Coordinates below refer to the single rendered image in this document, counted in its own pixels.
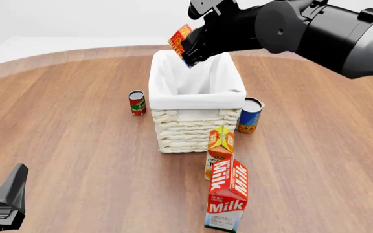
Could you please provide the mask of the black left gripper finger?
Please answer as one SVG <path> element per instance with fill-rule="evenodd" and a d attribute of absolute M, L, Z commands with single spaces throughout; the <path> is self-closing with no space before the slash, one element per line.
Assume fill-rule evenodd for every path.
<path fill-rule="evenodd" d="M 28 168 L 17 164 L 8 178 L 0 186 L 0 214 L 9 214 L 10 211 L 25 213 L 25 185 Z"/>

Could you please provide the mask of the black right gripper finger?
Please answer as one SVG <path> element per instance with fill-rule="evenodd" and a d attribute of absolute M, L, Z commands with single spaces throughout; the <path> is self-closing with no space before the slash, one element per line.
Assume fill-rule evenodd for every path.
<path fill-rule="evenodd" d="M 215 53 L 215 48 L 212 46 L 191 46 L 184 47 L 184 50 L 181 56 L 188 68 L 207 60 Z"/>

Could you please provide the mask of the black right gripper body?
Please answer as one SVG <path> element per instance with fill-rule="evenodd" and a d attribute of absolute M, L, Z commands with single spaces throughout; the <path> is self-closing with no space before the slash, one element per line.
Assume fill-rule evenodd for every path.
<path fill-rule="evenodd" d="M 226 25 L 202 26 L 191 32 L 186 39 L 188 55 L 217 55 L 229 52 L 231 29 Z"/>

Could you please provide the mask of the red and yellow butter box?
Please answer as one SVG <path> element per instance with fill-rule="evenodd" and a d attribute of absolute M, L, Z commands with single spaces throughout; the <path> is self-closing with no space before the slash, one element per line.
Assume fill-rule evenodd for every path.
<path fill-rule="evenodd" d="M 189 36 L 191 35 L 192 33 L 192 29 L 190 28 L 190 26 L 188 24 L 186 25 L 183 25 L 181 28 L 179 28 L 175 34 L 168 40 L 168 44 L 169 46 L 171 46 L 172 50 L 181 58 L 181 60 L 183 61 L 183 63 L 185 63 L 185 65 L 188 67 L 188 68 L 191 68 L 193 67 L 193 65 L 189 65 L 184 57 L 183 57 L 183 53 L 188 50 L 188 44 L 190 42 L 188 42 L 189 40 Z"/>

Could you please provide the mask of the white wicker basket with liner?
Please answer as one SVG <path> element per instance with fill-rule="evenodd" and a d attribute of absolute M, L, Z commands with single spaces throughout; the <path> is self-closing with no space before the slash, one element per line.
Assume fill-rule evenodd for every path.
<path fill-rule="evenodd" d="M 235 130 L 247 96 L 226 52 L 191 68 L 172 50 L 156 52 L 148 92 L 161 153 L 205 152 L 211 130 Z"/>

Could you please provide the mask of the small flat plate on stalk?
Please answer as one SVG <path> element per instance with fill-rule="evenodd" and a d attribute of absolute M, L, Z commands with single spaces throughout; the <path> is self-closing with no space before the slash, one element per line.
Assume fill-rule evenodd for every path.
<path fill-rule="evenodd" d="M 190 19 L 197 20 L 211 10 L 215 11 L 217 15 L 221 15 L 218 5 L 222 1 L 223 0 L 190 0 L 188 16 Z"/>

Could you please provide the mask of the red tomato sauce can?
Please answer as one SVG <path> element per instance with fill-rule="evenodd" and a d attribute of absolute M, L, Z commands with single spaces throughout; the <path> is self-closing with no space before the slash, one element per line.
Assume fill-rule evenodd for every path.
<path fill-rule="evenodd" d="M 142 91 L 132 91 L 128 95 L 131 112 L 134 116 L 142 116 L 146 113 L 146 102 Z"/>

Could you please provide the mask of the blue and orange food can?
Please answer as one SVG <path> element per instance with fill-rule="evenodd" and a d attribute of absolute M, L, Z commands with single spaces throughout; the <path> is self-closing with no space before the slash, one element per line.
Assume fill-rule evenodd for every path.
<path fill-rule="evenodd" d="M 261 112 L 265 104 L 261 101 L 247 97 L 238 119 L 236 129 L 240 133 L 254 133 L 256 131 Z"/>

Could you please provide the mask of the orange juice carton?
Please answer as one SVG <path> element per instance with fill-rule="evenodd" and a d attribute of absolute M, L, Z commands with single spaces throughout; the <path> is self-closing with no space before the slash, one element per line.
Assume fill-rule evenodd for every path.
<path fill-rule="evenodd" d="M 234 133 L 225 126 L 213 129 L 209 135 L 205 159 L 205 179 L 210 180 L 215 162 L 230 159 L 234 154 Z"/>

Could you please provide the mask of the red and white milk carton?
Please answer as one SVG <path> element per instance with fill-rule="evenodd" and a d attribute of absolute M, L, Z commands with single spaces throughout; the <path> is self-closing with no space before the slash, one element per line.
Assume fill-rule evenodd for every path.
<path fill-rule="evenodd" d="M 248 169 L 231 157 L 212 167 L 205 227 L 237 233 L 248 202 Z"/>

